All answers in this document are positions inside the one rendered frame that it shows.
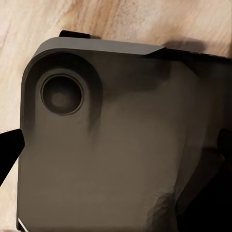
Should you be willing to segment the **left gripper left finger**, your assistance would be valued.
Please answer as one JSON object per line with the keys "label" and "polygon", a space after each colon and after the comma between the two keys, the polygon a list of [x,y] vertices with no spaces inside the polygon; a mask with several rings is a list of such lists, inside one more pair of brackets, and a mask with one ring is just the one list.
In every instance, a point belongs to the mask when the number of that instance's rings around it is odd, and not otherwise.
{"label": "left gripper left finger", "polygon": [[21,129],[0,134],[0,186],[25,147]]}

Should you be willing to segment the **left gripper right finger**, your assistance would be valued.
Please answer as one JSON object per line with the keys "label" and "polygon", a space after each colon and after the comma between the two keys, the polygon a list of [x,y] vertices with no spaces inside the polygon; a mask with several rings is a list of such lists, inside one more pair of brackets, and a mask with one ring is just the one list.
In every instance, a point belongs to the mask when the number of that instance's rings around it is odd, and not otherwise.
{"label": "left gripper right finger", "polygon": [[232,167],[232,130],[222,128],[218,134],[217,146]]}

